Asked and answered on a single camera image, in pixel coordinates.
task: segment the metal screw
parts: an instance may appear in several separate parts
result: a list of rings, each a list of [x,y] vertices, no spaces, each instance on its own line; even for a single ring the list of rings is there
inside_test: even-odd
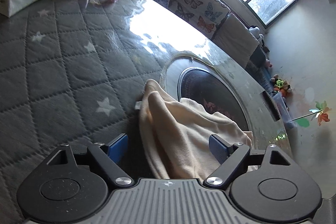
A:
[[[223,183],[223,180],[219,177],[210,177],[207,178],[206,182],[210,185],[220,185]]]
[[[128,184],[132,183],[132,180],[130,178],[127,178],[127,177],[121,177],[121,178],[117,178],[115,180],[115,183],[119,184],[119,185],[128,185]]]

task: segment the ribbed gray plastic panel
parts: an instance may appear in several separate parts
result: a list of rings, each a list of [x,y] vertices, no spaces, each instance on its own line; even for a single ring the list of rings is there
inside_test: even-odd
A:
[[[336,224],[336,195],[330,199],[323,199],[313,220],[316,224]]]
[[[236,211],[222,191],[206,189],[196,179],[141,179],[133,188],[114,191],[102,210],[76,224],[121,223],[260,224]]]

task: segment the beige cloth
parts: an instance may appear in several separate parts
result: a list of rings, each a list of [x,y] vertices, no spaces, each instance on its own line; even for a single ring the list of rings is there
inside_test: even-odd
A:
[[[252,132],[241,131],[219,112],[207,113],[193,100],[176,101],[154,80],[146,83],[139,125],[149,166],[159,179],[207,178],[219,167],[209,150],[211,134],[252,147]]]

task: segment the plush toy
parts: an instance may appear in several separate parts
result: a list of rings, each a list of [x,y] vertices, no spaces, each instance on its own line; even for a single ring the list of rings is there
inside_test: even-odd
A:
[[[272,67],[273,67],[273,65],[271,64],[271,61],[268,60],[267,58],[266,58],[266,61],[265,61],[264,66],[265,66],[266,69],[267,69],[267,68],[272,68]]]
[[[249,29],[249,31],[258,40],[259,47],[261,47],[262,50],[265,53],[269,52],[269,49],[268,49],[268,47],[266,47],[265,42],[264,42],[264,35],[260,33],[260,29],[257,26],[251,26],[250,29]]]
[[[259,41],[259,45],[263,44],[264,35],[260,33],[260,29],[255,26],[249,29],[250,33]]]
[[[274,85],[274,91],[280,91],[283,97],[287,96],[287,93],[291,93],[293,89],[291,88],[290,84],[286,80],[282,80],[279,78],[279,75],[274,75],[270,82]]]

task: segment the black circular motor housing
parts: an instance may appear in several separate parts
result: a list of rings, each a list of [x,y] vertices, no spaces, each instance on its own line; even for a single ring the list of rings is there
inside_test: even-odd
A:
[[[258,170],[234,180],[230,197],[241,211],[268,223],[313,217],[322,202],[317,183],[278,148],[266,150]]]
[[[68,146],[49,155],[23,181],[16,197],[25,218],[72,223],[99,209],[107,194],[105,181],[79,169]]]
[[[241,130],[249,130],[237,99],[227,86],[210,72],[190,68],[181,75],[179,89],[179,99],[192,99],[201,104],[208,113],[220,112],[235,121]]]

